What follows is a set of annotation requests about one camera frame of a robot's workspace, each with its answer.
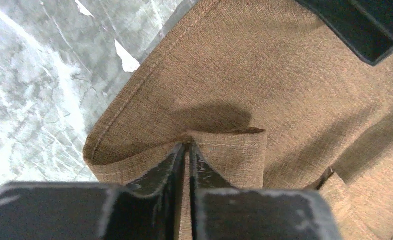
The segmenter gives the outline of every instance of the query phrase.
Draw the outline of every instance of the burlap-textured fabric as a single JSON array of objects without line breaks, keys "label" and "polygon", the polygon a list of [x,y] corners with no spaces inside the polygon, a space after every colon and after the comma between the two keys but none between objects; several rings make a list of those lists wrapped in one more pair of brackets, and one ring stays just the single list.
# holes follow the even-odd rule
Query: burlap-textured fabric
[{"label": "burlap-textured fabric", "polygon": [[201,0],[97,122],[84,159],[125,184],[188,136],[236,186],[322,183],[345,238],[393,239],[393,55],[363,63],[295,1]]}]

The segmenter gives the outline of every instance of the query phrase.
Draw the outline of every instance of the woven fabric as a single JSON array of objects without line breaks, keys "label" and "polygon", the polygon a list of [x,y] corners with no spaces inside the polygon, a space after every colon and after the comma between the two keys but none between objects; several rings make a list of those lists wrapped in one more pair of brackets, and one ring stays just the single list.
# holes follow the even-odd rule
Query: woven fabric
[{"label": "woven fabric", "polygon": [[[303,189],[332,169],[320,192],[342,235],[393,238],[393,55],[364,64],[293,0],[201,0],[102,115],[83,156],[100,181],[125,184],[188,138],[242,188]],[[181,224],[190,239],[189,218]]]}]

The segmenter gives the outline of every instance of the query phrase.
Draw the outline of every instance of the white peeling paint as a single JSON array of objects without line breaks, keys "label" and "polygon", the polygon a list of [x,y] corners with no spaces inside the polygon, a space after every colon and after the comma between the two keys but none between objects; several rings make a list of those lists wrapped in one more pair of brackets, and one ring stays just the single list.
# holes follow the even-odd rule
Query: white peeling paint
[{"label": "white peeling paint", "polygon": [[78,0],[75,0],[77,4],[78,11],[84,16],[95,18]]},{"label": "white peeling paint", "polygon": [[123,63],[123,71],[126,73],[132,73],[136,71],[140,64],[137,60],[135,60],[124,48],[121,46],[117,40],[114,42],[115,50],[117,51],[117,55],[121,58],[121,62]]},{"label": "white peeling paint", "polygon": [[12,202],[15,202],[16,200],[20,199],[20,196],[7,196],[2,199],[0,199],[0,206],[10,204]]}]

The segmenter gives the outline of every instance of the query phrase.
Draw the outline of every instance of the tan fabric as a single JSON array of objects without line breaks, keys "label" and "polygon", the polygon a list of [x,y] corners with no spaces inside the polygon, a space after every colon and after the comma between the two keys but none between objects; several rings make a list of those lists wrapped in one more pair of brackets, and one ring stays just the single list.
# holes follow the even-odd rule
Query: tan fabric
[{"label": "tan fabric", "polygon": [[[201,0],[97,122],[84,159],[125,184],[186,136],[239,187],[301,189],[332,168],[320,192],[342,235],[393,238],[393,55],[362,63],[293,0]],[[180,233],[191,238],[189,218]]]}]

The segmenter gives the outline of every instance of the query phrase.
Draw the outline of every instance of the fabric fold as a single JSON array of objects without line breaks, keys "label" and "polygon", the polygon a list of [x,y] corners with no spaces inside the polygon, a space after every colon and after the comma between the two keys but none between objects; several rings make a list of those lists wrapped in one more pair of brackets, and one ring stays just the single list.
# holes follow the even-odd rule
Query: fabric fold
[{"label": "fabric fold", "polygon": [[326,180],[319,191],[329,203],[343,239],[379,240],[354,212],[347,186],[336,173]]},{"label": "fabric fold", "polygon": [[351,211],[393,238],[393,55],[362,63],[294,0],[200,0],[98,120],[83,158],[100,181],[125,184],[186,137],[237,187],[303,189],[332,168]]}]

